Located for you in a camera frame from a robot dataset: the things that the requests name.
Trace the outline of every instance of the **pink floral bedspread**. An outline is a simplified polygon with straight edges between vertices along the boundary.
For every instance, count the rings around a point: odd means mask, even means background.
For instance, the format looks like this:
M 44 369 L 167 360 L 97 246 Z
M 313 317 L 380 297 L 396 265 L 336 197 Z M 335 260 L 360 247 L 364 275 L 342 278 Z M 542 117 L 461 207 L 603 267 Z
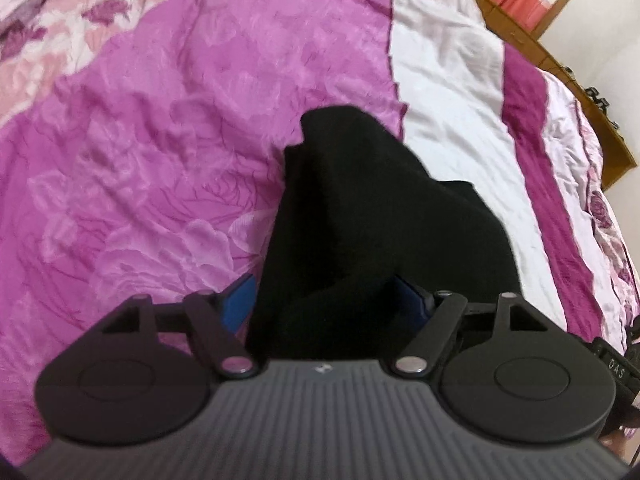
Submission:
M 137 292 L 259 272 L 282 150 L 321 105 L 400 134 L 391 0 L 47 0 L 2 45 L 0 452 L 42 367 Z
M 623 323 L 631 325 L 640 315 L 638 295 L 638 272 L 626 250 L 620 226 L 609 201 L 602 191 L 602 167 L 604 159 L 598 137 L 582 113 L 580 103 L 574 100 L 584 142 L 584 153 L 589 162 L 587 186 L 584 193 L 584 210 L 593 218 L 593 235 L 596 238 L 609 266 L 611 286 L 623 307 Z

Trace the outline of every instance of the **gray plastic device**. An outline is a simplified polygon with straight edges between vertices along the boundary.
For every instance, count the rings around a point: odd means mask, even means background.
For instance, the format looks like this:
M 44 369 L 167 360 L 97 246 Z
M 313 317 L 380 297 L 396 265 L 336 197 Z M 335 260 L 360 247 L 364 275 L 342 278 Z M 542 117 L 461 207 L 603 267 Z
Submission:
M 271 362 L 228 381 L 189 424 L 120 448 L 54 440 L 30 480 L 613 480 L 628 470 L 594 438 L 492 442 L 415 380 L 372 362 Z

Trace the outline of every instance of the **black cloth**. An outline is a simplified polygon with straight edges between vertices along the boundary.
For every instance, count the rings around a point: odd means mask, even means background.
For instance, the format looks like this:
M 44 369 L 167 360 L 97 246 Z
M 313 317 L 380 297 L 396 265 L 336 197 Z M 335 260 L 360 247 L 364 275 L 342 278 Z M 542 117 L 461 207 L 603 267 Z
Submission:
M 302 116 L 285 150 L 276 216 L 247 346 L 259 360 L 379 357 L 394 275 L 492 302 L 520 292 L 504 229 L 468 182 L 438 182 L 354 107 Z

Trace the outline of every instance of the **bedspread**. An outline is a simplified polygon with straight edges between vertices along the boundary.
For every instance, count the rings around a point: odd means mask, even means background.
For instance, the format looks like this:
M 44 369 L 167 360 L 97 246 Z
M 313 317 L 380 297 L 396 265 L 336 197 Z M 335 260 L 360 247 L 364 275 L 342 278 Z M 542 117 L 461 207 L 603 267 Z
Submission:
M 38 373 L 125 298 L 175 301 L 260 273 L 282 150 L 323 105 L 359 106 L 434 178 L 472 182 L 527 299 L 622 349 L 638 300 L 597 142 L 568 91 L 505 49 L 472 1 L 47 0 L 12 28 L 0 452 L 21 462 L 46 443 Z

